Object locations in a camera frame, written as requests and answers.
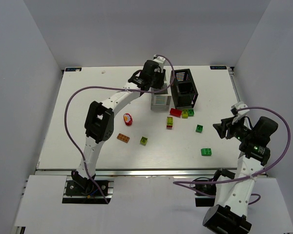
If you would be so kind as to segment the yellow-green small lego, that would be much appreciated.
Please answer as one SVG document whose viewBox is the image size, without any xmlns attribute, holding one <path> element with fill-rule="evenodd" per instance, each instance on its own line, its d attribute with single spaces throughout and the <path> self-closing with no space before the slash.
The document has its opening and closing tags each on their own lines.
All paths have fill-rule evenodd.
<svg viewBox="0 0 293 234">
<path fill-rule="evenodd" d="M 182 110 L 182 118 L 188 118 L 188 110 L 187 109 Z"/>
</svg>

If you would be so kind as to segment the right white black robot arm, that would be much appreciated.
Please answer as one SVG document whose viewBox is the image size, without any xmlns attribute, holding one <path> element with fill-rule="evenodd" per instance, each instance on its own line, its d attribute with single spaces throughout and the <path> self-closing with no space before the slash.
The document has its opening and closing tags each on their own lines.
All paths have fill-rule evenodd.
<svg viewBox="0 0 293 234">
<path fill-rule="evenodd" d="M 237 172 L 230 174 L 222 170 L 216 178 L 215 203 L 208 209 L 203 226 L 216 234 L 247 234 L 251 230 L 247 213 L 255 184 L 253 174 L 263 170 L 267 164 L 270 158 L 267 144 L 278 124 L 268 117 L 260 117 L 255 126 L 249 129 L 245 126 L 244 118 L 237 122 L 233 122 L 233 118 L 226 118 L 213 127 L 220 138 L 238 139 L 241 153 Z"/>
</svg>

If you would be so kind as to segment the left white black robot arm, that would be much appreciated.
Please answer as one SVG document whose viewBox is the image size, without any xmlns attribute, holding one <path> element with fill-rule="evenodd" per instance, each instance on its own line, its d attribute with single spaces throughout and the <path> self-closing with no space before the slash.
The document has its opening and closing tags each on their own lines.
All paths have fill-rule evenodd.
<svg viewBox="0 0 293 234">
<path fill-rule="evenodd" d="M 85 119 L 85 147 L 78 168 L 72 171 L 72 179 L 83 195 L 92 193 L 96 182 L 96 164 L 105 141 L 114 131 L 114 117 L 131 101 L 150 88 L 164 85 L 166 59 L 161 56 L 147 60 L 142 70 L 136 71 L 122 89 L 102 102 L 93 101 Z"/>
</svg>

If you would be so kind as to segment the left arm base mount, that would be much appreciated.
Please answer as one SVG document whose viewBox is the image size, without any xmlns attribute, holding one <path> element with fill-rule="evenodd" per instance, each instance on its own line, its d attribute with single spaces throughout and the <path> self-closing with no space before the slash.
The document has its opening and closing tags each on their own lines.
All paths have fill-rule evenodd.
<svg viewBox="0 0 293 234">
<path fill-rule="evenodd" d="M 98 187 L 92 182 L 84 190 L 80 185 L 72 179 L 67 180 L 64 187 L 62 204 L 103 204 L 107 205 L 113 194 L 114 181 L 96 180 L 100 186 L 107 202 L 103 198 Z"/>
</svg>

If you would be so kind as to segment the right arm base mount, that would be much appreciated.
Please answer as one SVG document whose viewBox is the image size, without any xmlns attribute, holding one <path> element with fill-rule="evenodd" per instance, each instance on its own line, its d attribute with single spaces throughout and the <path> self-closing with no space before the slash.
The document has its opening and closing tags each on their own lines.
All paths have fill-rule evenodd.
<svg viewBox="0 0 293 234">
<path fill-rule="evenodd" d="M 212 207 L 215 203 L 216 185 L 214 184 L 190 184 L 191 188 L 203 192 L 209 196 L 201 193 L 195 193 L 196 207 Z"/>
</svg>

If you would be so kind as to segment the green small lego brick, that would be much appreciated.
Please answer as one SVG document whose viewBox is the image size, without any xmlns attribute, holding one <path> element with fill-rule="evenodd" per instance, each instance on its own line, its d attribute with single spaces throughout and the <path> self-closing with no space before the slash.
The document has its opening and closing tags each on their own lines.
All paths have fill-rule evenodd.
<svg viewBox="0 0 293 234">
<path fill-rule="evenodd" d="M 196 129 L 195 129 L 195 131 L 197 132 L 197 133 L 202 133 L 202 131 L 203 131 L 203 128 L 204 128 L 204 126 L 203 125 L 197 125 L 196 126 Z"/>
</svg>

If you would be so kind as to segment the green double lego brick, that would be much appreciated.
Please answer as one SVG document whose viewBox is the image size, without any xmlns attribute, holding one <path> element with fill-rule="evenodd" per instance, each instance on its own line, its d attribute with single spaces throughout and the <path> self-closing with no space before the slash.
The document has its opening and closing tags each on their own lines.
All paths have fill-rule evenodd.
<svg viewBox="0 0 293 234">
<path fill-rule="evenodd" d="M 202 148 L 201 149 L 201 156 L 212 156 L 211 148 Z"/>
</svg>

